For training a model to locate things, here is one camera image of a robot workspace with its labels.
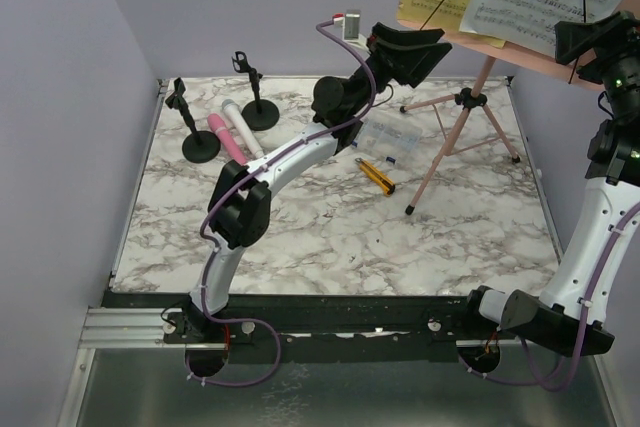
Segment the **light purple wall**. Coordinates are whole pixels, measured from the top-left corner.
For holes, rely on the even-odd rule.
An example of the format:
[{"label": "light purple wall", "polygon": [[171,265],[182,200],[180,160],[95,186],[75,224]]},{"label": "light purple wall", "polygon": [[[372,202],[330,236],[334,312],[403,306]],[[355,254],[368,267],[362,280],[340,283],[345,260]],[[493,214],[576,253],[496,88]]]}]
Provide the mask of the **light purple wall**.
[{"label": "light purple wall", "polygon": [[[529,140],[558,235],[566,248],[580,216],[587,148],[606,114],[598,110],[597,93],[542,74],[518,70],[514,104]],[[613,284],[606,328],[616,336],[611,355],[636,419],[640,419],[640,238],[631,244]]]},{"label": "light purple wall", "polygon": [[0,0],[0,424],[55,425],[157,83],[114,0]]},{"label": "light purple wall", "polygon": [[[158,77],[233,74],[230,57],[244,50],[268,74],[338,74],[353,59],[314,26],[347,8],[362,10],[361,30],[395,21],[398,0],[117,0]],[[433,75],[474,76],[484,56],[455,47]],[[515,67],[499,62],[493,75]]]}]

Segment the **plastic container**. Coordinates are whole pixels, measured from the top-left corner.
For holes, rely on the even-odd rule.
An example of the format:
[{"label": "plastic container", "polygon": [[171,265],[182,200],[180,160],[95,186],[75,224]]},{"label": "plastic container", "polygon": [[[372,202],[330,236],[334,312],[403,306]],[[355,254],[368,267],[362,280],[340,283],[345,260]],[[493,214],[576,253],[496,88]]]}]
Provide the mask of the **plastic container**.
[{"label": "plastic container", "polygon": [[396,119],[377,110],[367,114],[363,124],[352,145],[393,164],[406,161],[422,137],[422,129],[410,119]]}]

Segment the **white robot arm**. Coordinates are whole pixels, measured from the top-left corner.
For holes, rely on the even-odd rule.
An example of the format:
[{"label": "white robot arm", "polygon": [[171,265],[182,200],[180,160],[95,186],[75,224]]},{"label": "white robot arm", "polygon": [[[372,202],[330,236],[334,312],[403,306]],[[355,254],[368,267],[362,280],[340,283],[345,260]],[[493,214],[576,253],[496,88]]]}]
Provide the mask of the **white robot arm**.
[{"label": "white robot arm", "polygon": [[[604,353],[613,343],[613,336],[602,324],[613,279],[637,228],[633,218],[640,211],[640,167],[636,165],[640,163],[640,145],[636,145],[640,144],[636,142],[640,88],[633,80],[640,75],[639,25],[631,14],[618,13],[587,25],[592,29],[591,36],[581,36],[577,45],[565,45],[560,40],[564,29],[574,28],[574,24],[561,22],[556,27],[559,62],[567,64],[596,47],[596,60],[578,72],[594,82],[604,79],[608,91],[611,85],[616,87],[609,95],[614,119],[604,122],[591,142],[592,163],[582,214],[558,272],[540,298],[519,290],[504,293],[484,286],[469,297],[469,309],[474,313],[566,356],[572,354],[580,336],[581,355]],[[585,24],[579,24],[579,28],[584,32]],[[630,34],[635,42],[633,49],[625,47],[611,54],[604,50],[607,44],[599,50],[603,43],[629,32],[634,33]],[[397,32],[377,24],[368,41],[371,56],[366,66],[348,80],[325,77],[318,81],[312,106],[316,116],[304,132],[248,166],[233,161],[225,166],[206,221],[214,233],[210,238],[217,246],[216,253],[211,265],[208,263],[203,270],[201,289],[192,295],[198,309],[213,314],[227,304],[242,254],[268,227],[271,197],[309,167],[351,144],[362,114],[354,116],[368,98],[371,106],[372,86],[378,93],[391,79],[417,86],[451,48],[437,42],[441,35],[442,31]],[[619,72],[621,52],[626,61],[629,52],[635,55],[633,62],[623,66],[623,72]],[[246,196],[234,191],[239,187]],[[206,306],[202,305],[202,287]]]},{"label": "white robot arm", "polygon": [[[260,167],[271,159],[276,158],[281,152],[290,149],[300,141],[306,139],[310,135],[325,131],[327,128],[323,124],[309,124],[302,133],[294,139],[281,146],[279,149],[271,152],[266,157],[250,162],[247,167],[249,171],[260,169]],[[255,176],[258,183],[265,182],[269,186],[271,195],[276,195],[282,188],[293,179],[302,174],[305,170],[318,162],[331,158],[338,148],[338,140],[332,135],[323,135],[311,142],[302,143],[289,153],[285,154],[281,159],[271,165],[267,171],[260,171]],[[207,308],[211,313],[218,312],[229,300],[229,287],[233,276],[238,268],[240,259],[244,254],[246,247],[241,245],[234,248],[229,247],[229,243],[220,232],[213,234],[217,248],[220,250],[216,253],[213,264],[211,265],[210,274],[206,279],[207,292]],[[201,296],[199,293],[192,294],[194,304],[202,310]]]}]

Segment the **marble surface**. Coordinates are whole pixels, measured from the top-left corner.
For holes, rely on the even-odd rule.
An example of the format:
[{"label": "marble surface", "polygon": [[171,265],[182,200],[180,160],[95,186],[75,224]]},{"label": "marble surface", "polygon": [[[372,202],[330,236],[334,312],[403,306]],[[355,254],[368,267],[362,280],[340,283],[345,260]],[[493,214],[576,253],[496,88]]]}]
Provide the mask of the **marble surface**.
[{"label": "marble surface", "polygon": [[[316,80],[263,79],[263,97],[282,114],[275,128],[257,133],[267,151],[310,121]],[[241,107],[252,99],[245,78],[185,83],[185,98],[201,129],[207,128],[208,114],[221,111],[225,98]],[[404,165],[374,160],[395,181],[396,192],[382,195],[358,169],[355,158],[363,155],[354,148],[311,168],[274,199],[269,231],[243,257],[232,292],[466,295],[488,284],[538,294],[557,260],[504,81],[488,81],[484,93],[523,162],[513,165],[500,142],[445,158],[414,214],[404,213],[443,139],[431,108],[405,116],[398,108],[464,85],[396,86],[393,99],[377,109],[423,129],[413,158]],[[379,96],[386,97],[387,92]],[[439,110],[451,128],[460,107],[449,103]],[[115,275],[116,291],[189,292],[196,285],[210,249],[198,227],[229,157],[223,150],[204,165],[185,161],[180,147],[186,133],[179,114],[165,107]],[[494,136],[477,109],[456,148]]]}]

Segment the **pink handle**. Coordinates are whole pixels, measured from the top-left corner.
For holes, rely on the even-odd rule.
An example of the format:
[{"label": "pink handle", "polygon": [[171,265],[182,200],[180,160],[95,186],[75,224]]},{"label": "pink handle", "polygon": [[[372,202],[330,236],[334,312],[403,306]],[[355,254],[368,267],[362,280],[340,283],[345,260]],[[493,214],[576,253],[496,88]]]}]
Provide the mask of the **pink handle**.
[{"label": "pink handle", "polygon": [[209,117],[207,117],[207,122],[209,123],[211,132],[218,136],[218,139],[220,139],[220,142],[222,142],[224,148],[227,149],[227,152],[229,152],[231,158],[241,165],[246,164],[246,157],[240,150],[240,147],[238,147],[238,144],[236,144],[236,141],[233,140],[233,137],[227,130],[227,124],[224,123],[222,117],[220,117],[218,114],[211,114]]}]

